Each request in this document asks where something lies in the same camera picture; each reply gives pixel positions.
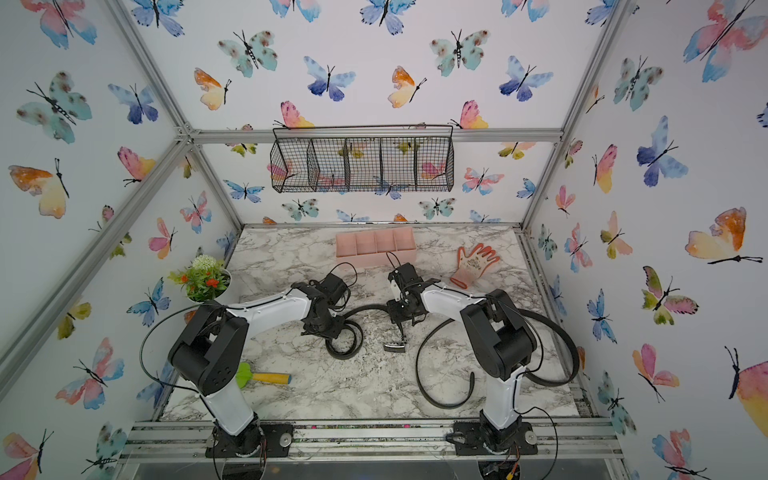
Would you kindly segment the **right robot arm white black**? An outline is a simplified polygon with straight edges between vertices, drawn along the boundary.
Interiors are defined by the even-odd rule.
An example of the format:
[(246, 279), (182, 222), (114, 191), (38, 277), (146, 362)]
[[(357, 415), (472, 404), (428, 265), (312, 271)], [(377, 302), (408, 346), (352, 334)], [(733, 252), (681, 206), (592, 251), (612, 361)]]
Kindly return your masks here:
[(537, 349), (537, 338), (510, 295), (501, 289), (470, 295), (437, 279), (422, 279), (410, 263), (392, 270), (388, 281), (407, 318), (437, 314), (463, 325), (487, 375), (484, 418), (497, 430), (516, 422), (519, 382)]

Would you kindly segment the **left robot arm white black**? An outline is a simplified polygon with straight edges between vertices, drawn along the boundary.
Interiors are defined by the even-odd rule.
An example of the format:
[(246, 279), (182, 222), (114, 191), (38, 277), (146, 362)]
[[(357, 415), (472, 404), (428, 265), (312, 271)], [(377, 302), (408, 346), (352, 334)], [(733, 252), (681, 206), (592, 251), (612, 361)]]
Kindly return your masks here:
[(345, 326), (336, 310), (348, 298), (349, 286), (330, 273), (250, 304), (206, 301), (171, 347), (168, 361), (193, 384), (217, 427), (231, 437), (241, 436), (258, 423), (236, 382), (246, 341), (294, 321), (307, 335), (334, 340)]

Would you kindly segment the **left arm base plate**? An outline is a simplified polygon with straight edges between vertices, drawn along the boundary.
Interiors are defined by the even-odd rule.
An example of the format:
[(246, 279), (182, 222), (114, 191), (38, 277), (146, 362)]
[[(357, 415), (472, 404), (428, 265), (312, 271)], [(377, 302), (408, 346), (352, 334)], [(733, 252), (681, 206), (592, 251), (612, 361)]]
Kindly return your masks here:
[(294, 425), (252, 422), (240, 434), (231, 435), (215, 423), (212, 435), (213, 444), (206, 448), (206, 458), (286, 458), (293, 443)]

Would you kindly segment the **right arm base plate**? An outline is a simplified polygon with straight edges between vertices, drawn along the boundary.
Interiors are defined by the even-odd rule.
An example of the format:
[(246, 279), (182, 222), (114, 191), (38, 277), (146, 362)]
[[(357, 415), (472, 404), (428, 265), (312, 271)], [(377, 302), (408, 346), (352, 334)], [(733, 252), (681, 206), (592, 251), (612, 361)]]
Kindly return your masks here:
[(538, 440), (532, 425), (520, 418), (503, 429), (496, 428), (484, 418), (456, 421), (445, 435), (445, 440), (454, 446), (458, 456), (508, 453), (527, 456), (538, 453)]

